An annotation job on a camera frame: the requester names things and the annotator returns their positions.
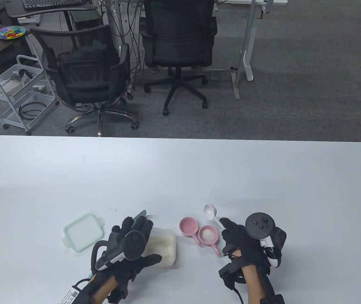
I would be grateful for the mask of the person's right hand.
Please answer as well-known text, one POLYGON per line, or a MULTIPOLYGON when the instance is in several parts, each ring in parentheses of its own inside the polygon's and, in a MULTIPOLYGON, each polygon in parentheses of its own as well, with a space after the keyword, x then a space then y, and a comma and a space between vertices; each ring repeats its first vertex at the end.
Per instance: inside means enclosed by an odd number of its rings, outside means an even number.
POLYGON ((238 225, 229 218, 220 218, 219 221, 225 228, 222 231, 222 238, 226 244, 222 253, 231 259, 232 263, 236 265, 235 268, 242 269, 254 265, 269 275, 271 265, 260 241, 252 238, 247 233, 245 226, 238 225))

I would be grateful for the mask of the person's left hand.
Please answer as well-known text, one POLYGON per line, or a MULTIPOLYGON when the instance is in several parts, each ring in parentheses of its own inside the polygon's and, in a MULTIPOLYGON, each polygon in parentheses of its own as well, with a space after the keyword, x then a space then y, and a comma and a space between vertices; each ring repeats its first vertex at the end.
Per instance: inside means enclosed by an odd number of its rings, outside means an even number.
POLYGON ((159 254, 144 256, 153 222, 144 215, 127 217, 114 226, 107 241, 98 241, 92 250, 91 271, 112 275, 118 281, 134 280, 144 268, 162 260, 159 254))

